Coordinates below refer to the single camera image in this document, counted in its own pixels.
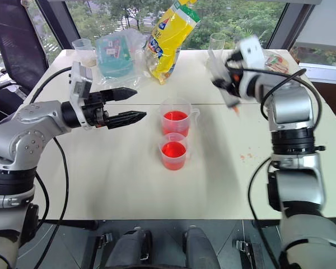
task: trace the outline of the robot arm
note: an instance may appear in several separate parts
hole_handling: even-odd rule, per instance
[[[18,248],[35,236],[38,206],[34,178],[41,153],[54,137],[82,126],[108,129],[141,120],[144,112],[124,112],[110,117],[107,101],[123,100],[137,92],[119,88],[93,92],[91,70],[74,62],[69,75],[70,102],[33,103],[23,107],[11,121],[0,124],[0,268],[15,268]]]
[[[256,37],[242,40],[232,59],[244,69],[264,69],[264,55]],[[225,69],[214,64],[213,81],[227,104],[227,93],[237,98],[262,102],[266,94],[285,78],[258,72]],[[336,268],[336,226],[321,215],[325,203],[320,156],[315,147],[312,102],[296,81],[284,84],[266,99],[273,153],[268,173],[271,207],[282,213],[281,268]]]

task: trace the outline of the white table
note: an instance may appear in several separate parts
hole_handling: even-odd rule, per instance
[[[287,52],[279,53],[288,56]],[[58,137],[70,175],[65,219],[252,219],[246,193],[253,171],[271,154],[268,123],[257,103],[241,105],[239,117],[226,108],[218,90],[203,74],[200,64],[204,55],[202,51],[183,51],[165,86],[152,81],[133,98],[106,107],[111,115],[146,111],[147,116],[140,122],[112,130],[77,128]],[[69,66],[73,58],[71,51],[63,51],[38,84]],[[297,64],[287,59],[296,70]],[[185,77],[195,77],[194,86],[174,88],[183,81],[180,71],[188,66],[188,60],[195,69],[186,69]],[[68,100],[67,83],[67,76],[61,75],[46,87],[38,101]],[[190,159],[181,170],[169,171],[159,159],[157,143],[162,134],[157,104],[174,95],[195,104],[201,116],[188,136]],[[323,108],[315,133],[316,144],[327,146],[321,154],[327,195],[323,214],[336,217],[336,118],[326,103]],[[64,201],[64,171],[52,141],[42,154],[38,172],[50,194],[48,218],[58,219]],[[280,214],[268,205],[266,182],[264,169],[255,180],[253,204],[260,218],[278,219]],[[44,196],[39,187],[34,202],[40,205],[42,214]]]

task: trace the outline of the teal container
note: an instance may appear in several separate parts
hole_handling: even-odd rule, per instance
[[[104,77],[122,77],[133,69],[126,37],[107,35],[96,41],[98,67]]]

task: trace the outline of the floor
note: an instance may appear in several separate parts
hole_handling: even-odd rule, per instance
[[[153,261],[155,264],[185,266],[182,251],[182,233],[191,225],[202,228],[210,239],[222,269],[241,269],[240,254],[235,247],[237,240],[260,243],[257,230],[250,220],[145,220],[145,221],[103,221],[97,231],[62,226],[59,228],[53,244],[41,264],[41,269],[85,269],[88,258],[85,254],[86,243],[93,237],[104,233],[113,233],[118,238],[136,226],[150,229],[153,234]],[[36,237],[19,251],[18,269],[34,268],[45,248],[55,225],[44,224]],[[264,233],[276,256],[280,250],[279,231],[276,226],[264,228]],[[108,252],[99,249],[94,268],[105,264]],[[273,268],[266,250],[263,248],[265,268]]]

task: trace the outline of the clear plastic cup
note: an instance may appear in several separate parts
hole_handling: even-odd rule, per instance
[[[208,50],[213,52],[216,59],[222,57],[226,38],[227,36],[223,33],[211,34]]]
[[[83,66],[92,67],[96,65],[96,48],[92,46],[90,39],[77,39],[72,42],[72,45]]]
[[[169,170],[179,170],[184,166],[188,154],[186,137],[180,133],[168,133],[159,143],[163,165]]]
[[[180,133],[187,136],[190,127],[190,119],[195,115],[195,122],[200,115],[198,108],[182,98],[166,99],[159,107],[163,134]]]

